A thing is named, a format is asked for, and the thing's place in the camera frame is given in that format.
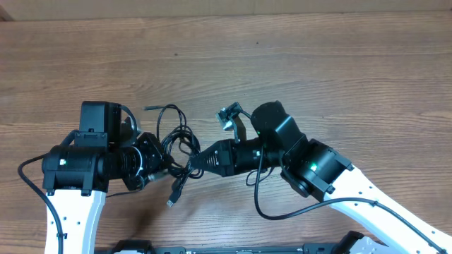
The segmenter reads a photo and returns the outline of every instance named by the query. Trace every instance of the wood grain surface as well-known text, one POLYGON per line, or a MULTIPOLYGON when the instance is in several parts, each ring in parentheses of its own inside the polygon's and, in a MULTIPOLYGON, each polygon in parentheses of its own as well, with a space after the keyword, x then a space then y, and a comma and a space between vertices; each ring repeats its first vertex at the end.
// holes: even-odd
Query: wood grain surface
MULTIPOLYGON (((215 120, 218 109, 238 101, 251 112, 278 99, 310 138, 452 234, 451 24, 451 12, 0 23, 0 253, 43 252, 45 206, 16 169, 78 127, 83 100, 125 104, 152 132, 157 113, 141 108, 175 103, 206 148, 232 137, 215 120)), ((163 133, 176 123, 168 112, 163 133)), ((25 173, 42 184, 40 163, 25 173)), ((261 185, 266 213, 315 202, 277 173, 261 185)), ((108 199, 96 246, 125 238, 155 246, 287 246, 366 233, 328 208, 266 221, 245 176, 189 180, 169 209, 171 182, 108 199)), ((109 193, 124 190, 122 181, 110 183, 109 193)))

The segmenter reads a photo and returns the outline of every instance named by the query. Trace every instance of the wooden tabletop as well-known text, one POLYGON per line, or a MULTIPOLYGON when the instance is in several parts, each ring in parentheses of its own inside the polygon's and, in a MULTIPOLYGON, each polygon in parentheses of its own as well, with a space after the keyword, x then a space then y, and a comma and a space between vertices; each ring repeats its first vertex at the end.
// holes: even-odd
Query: wooden tabletop
MULTIPOLYGON (((46 209, 16 169, 78 127, 83 100, 125 104, 151 132, 157 112, 141 108, 175 103, 203 149, 232 137, 215 119, 220 108, 237 101, 252 112, 280 100, 301 131, 452 234, 451 24, 452 12, 0 23, 0 253, 43 253, 46 209)), ((162 132, 176 124, 168 112, 162 132)), ((42 185, 39 162, 25 173, 42 185)), ((315 203, 278 173, 261 184, 266 213, 315 203)), ((126 238, 155 246, 287 246, 366 233, 326 207, 264 220, 243 175, 189 180, 168 208, 171 182, 107 199, 96 246, 126 238)), ((109 193, 124 190, 122 181, 110 182, 109 193)))

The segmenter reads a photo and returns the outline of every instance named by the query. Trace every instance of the wooden table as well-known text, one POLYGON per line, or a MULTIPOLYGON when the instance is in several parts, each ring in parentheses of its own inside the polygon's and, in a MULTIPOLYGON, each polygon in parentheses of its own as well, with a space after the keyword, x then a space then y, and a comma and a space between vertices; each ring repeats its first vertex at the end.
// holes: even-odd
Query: wooden table
MULTIPOLYGON (((251 112, 280 100, 310 138, 452 234, 451 24, 452 12, 0 23, 0 252, 43 252, 45 206, 16 168, 77 128, 83 100, 125 104, 152 132, 157 113, 141 107, 175 103, 203 148, 232 137, 215 120, 218 109, 238 101, 251 112)), ((176 117, 166 115, 163 133, 176 117)), ((42 184, 40 163, 25 173, 42 184)), ((190 180, 171 209, 172 179, 108 199, 96 245, 294 245, 366 233, 328 208, 266 221, 244 181, 190 180)), ((122 181, 110 183, 110 193, 124 190, 122 181)), ((268 214, 315 202, 279 174, 263 182, 260 197, 268 214)))

